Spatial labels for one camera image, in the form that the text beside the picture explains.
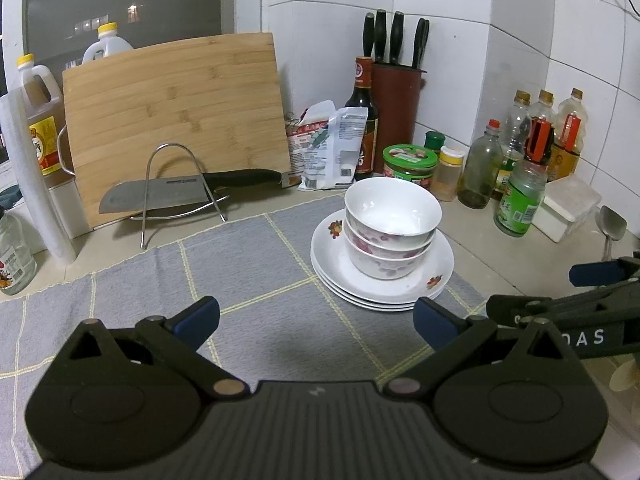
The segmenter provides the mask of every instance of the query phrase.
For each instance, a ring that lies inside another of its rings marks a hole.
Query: paper towel roll
[[[12,90],[0,97],[0,128],[20,191],[44,244],[59,264],[72,263],[76,259],[76,251],[44,183],[29,133],[21,90]]]

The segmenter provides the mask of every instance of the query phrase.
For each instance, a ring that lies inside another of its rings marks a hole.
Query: white bowl
[[[391,260],[405,260],[407,258],[413,258],[417,254],[423,253],[430,247],[431,242],[433,241],[433,235],[435,234],[435,230],[432,231],[432,234],[429,236],[428,240],[417,249],[411,250],[402,250],[402,251],[394,251],[392,249],[385,249],[375,244],[370,240],[364,239],[361,235],[359,235],[353,227],[349,224],[348,218],[345,216],[344,222],[342,222],[342,230],[344,231],[344,235],[360,250],[373,254],[374,256],[380,256],[380,258],[389,258]]]
[[[348,238],[346,238],[346,241],[347,254],[353,262],[353,265],[355,265],[360,272],[379,280],[402,278],[414,270],[426,254],[422,252],[404,260],[392,260],[390,258],[380,258],[379,256],[366,253],[357,248]]]
[[[440,204],[429,191],[398,178],[355,182],[345,193],[344,203],[357,234],[393,251],[423,246],[442,218]]]

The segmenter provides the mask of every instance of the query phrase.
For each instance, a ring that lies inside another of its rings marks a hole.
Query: red knife block
[[[378,136],[373,171],[382,173],[382,150],[392,144],[410,144],[422,85],[422,70],[387,63],[373,64],[371,95],[378,107]]]

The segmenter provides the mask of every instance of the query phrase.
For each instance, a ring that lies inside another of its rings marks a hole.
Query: stacked plates
[[[420,265],[395,280],[377,280],[360,272],[347,254],[342,234],[345,210],[325,218],[311,238],[311,263],[318,278],[336,296],[362,308],[401,312],[414,307],[421,296],[436,298],[453,273],[453,251],[437,231]]]

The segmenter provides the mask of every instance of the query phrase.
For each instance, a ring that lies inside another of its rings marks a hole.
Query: green jar lid
[[[440,132],[427,132],[427,137],[424,140],[424,147],[429,148],[430,150],[439,150],[445,140],[445,135]]]
[[[428,148],[414,144],[394,144],[382,152],[385,162],[405,170],[428,170],[438,163],[438,156]]]

